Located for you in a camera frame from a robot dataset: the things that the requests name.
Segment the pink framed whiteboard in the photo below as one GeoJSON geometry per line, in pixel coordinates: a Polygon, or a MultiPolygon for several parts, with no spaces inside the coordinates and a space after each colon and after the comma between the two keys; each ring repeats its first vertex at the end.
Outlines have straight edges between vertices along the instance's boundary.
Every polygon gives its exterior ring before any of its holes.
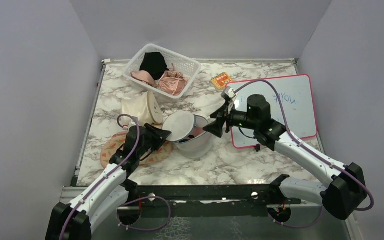
{"type": "MultiPolygon", "coordinates": [[[[278,92],[290,130],[300,139],[311,139],[318,134],[312,84],[307,74],[271,77],[266,79],[278,92]]],[[[262,95],[271,107],[271,117],[284,124],[279,101],[273,89],[266,83],[253,83],[237,94],[235,109],[245,112],[247,98],[262,95]]]]}

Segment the black whiteboard stand clip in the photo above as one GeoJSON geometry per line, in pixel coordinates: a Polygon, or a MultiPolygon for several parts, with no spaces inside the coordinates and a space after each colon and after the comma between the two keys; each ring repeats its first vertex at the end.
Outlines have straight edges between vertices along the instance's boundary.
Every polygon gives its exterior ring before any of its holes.
{"type": "Polygon", "coordinates": [[[255,147],[254,147],[255,151],[258,153],[259,151],[261,151],[261,145],[260,144],[257,144],[255,147]]]}

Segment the black garment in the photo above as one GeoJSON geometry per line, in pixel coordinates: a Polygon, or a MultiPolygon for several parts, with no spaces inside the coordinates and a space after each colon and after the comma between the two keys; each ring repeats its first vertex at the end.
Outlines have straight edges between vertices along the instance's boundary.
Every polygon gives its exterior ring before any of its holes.
{"type": "Polygon", "coordinates": [[[139,70],[148,72],[157,81],[169,68],[160,52],[146,52],[139,70]]]}

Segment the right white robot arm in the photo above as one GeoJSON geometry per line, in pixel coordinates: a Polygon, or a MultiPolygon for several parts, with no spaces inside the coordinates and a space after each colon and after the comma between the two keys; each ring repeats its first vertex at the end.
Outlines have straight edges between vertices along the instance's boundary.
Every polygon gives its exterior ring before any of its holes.
{"type": "Polygon", "coordinates": [[[234,101],[225,98],[225,103],[210,116],[214,121],[204,131],[220,138],[231,127],[253,131],[257,142],[273,152],[280,153],[319,180],[319,184],[283,177],[268,190],[269,199],[280,204],[287,198],[296,198],[324,207],[333,217],[346,220],[354,211],[368,211],[374,206],[373,194],[368,190],[362,168],[355,164],[345,165],[317,151],[287,126],[274,120],[271,105],[263,95],[247,98],[246,111],[236,110],[234,101]]]}

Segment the floral orange laundry bag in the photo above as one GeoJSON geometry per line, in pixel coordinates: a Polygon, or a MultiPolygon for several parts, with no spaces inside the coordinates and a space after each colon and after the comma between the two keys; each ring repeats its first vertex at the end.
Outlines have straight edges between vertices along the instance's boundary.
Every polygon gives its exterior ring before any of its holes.
{"type": "MultiPolygon", "coordinates": [[[[107,141],[100,152],[100,164],[105,169],[110,162],[110,158],[116,153],[126,142],[127,131],[121,131],[116,133],[107,141]]],[[[161,162],[169,157],[172,153],[174,145],[170,142],[165,142],[163,146],[153,152],[150,156],[140,161],[140,166],[150,165],[161,162]]]]}

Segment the orange card pack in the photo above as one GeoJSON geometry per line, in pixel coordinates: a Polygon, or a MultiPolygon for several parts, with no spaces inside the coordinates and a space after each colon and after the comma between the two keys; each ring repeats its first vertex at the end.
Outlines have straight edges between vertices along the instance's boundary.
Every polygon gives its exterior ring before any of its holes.
{"type": "Polygon", "coordinates": [[[213,85],[219,90],[225,88],[232,81],[232,78],[226,72],[220,73],[211,79],[213,85]]]}

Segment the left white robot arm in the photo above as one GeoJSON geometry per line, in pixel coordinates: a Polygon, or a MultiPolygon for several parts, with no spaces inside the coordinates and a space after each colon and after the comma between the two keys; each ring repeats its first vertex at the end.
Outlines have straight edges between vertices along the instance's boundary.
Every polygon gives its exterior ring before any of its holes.
{"type": "Polygon", "coordinates": [[[101,175],[69,203],[52,210],[45,239],[90,240],[96,228],[117,207],[137,200],[137,184],[129,176],[146,154],[159,150],[171,131],[150,124],[130,127],[125,142],[111,156],[101,175]]]}

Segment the white plastic basket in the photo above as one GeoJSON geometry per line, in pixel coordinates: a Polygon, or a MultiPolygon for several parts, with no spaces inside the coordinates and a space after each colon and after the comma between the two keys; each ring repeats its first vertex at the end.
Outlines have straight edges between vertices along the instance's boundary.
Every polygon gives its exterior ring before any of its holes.
{"type": "Polygon", "coordinates": [[[134,55],[134,57],[125,66],[122,75],[127,79],[127,82],[133,88],[141,91],[153,92],[159,102],[176,103],[179,102],[180,99],[186,95],[186,92],[192,86],[194,80],[200,73],[200,70],[201,64],[198,61],[182,54],[179,54],[177,52],[166,49],[164,47],[150,43],[145,45],[134,55]],[[166,64],[169,67],[174,68],[175,71],[182,73],[184,77],[188,78],[187,84],[179,95],[170,95],[158,88],[147,85],[131,76],[131,73],[133,71],[138,71],[140,69],[140,65],[144,60],[145,54],[153,52],[161,53],[164,57],[166,64]]]}

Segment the cream cylindrical laundry bag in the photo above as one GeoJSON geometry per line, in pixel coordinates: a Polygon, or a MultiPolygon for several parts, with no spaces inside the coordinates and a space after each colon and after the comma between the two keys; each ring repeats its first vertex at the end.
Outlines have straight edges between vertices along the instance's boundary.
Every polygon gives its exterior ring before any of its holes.
{"type": "Polygon", "coordinates": [[[151,91],[147,91],[134,99],[123,99],[120,113],[136,117],[141,126],[144,124],[161,125],[163,123],[163,112],[151,91]]]}

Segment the dusty pink black-trimmed bra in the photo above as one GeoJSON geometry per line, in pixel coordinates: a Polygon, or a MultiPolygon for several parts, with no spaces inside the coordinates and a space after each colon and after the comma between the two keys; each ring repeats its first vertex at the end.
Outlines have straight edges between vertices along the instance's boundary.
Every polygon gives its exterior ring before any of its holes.
{"type": "Polygon", "coordinates": [[[197,138],[199,137],[200,135],[204,134],[205,131],[203,130],[202,127],[195,127],[192,132],[186,136],[184,139],[180,140],[179,143],[185,143],[185,142],[188,142],[190,140],[193,140],[194,138],[197,138]]]}

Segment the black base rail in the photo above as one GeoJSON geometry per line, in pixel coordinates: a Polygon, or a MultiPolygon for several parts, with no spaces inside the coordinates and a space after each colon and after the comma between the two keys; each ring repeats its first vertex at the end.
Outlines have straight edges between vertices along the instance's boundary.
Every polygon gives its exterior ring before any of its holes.
{"type": "Polygon", "coordinates": [[[127,200],[140,202],[119,206],[122,220],[139,218],[267,217],[268,207],[301,204],[286,198],[270,184],[245,185],[139,185],[127,200]]]}

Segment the pink satin bra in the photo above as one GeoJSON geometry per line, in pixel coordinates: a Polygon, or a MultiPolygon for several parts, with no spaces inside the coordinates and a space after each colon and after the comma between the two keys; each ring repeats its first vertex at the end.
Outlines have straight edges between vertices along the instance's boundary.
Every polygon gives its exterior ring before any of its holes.
{"type": "Polygon", "coordinates": [[[178,96],[184,90],[189,78],[181,72],[167,70],[158,80],[159,89],[169,95],[178,96]]]}

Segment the beige bra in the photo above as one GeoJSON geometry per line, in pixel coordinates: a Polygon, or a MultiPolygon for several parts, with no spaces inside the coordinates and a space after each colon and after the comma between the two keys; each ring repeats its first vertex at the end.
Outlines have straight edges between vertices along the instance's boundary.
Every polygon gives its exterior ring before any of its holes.
{"type": "Polygon", "coordinates": [[[154,78],[145,70],[132,71],[131,77],[148,86],[156,87],[154,78]]]}

